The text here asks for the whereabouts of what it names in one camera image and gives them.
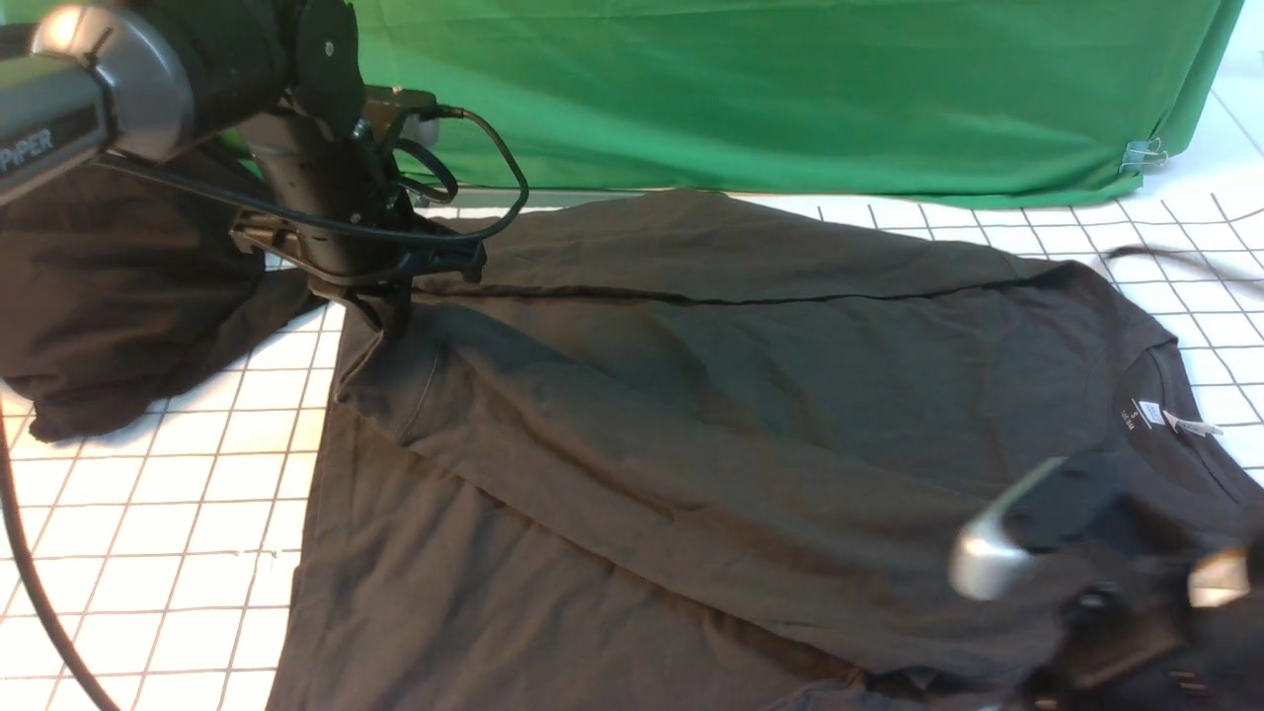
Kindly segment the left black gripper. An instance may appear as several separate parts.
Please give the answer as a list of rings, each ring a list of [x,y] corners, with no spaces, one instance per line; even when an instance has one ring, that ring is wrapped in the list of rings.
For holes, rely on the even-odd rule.
[[[303,269],[315,294],[343,297],[370,330],[407,326],[418,277],[483,278],[485,247],[420,218],[404,189],[386,180],[370,134],[332,139],[313,118],[284,109],[249,118],[240,132],[276,202],[308,221],[244,207],[234,240]]]

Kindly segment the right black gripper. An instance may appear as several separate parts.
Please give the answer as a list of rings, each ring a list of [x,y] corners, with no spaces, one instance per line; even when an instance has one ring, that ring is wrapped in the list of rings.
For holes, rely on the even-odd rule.
[[[1029,710],[1261,708],[1261,554],[1210,560],[1232,598],[1193,603],[1189,584],[1155,603],[1079,615],[1066,646],[1026,684]]]

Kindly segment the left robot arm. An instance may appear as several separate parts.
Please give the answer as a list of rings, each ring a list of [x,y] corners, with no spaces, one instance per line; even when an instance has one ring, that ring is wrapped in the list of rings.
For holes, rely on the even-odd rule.
[[[415,213],[410,116],[458,116],[431,96],[375,135],[348,1],[80,1],[51,9],[3,62],[3,202],[82,164],[216,199],[244,250],[306,272],[373,329],[411,283],[477,283],[482,234]]]

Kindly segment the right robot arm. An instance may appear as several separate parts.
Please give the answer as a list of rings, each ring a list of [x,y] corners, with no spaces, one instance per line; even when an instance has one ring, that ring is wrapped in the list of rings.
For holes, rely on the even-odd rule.
[[[1141,595],[1093,590],[1018,710],[1261,708],[1261,540],[1164,571]]]

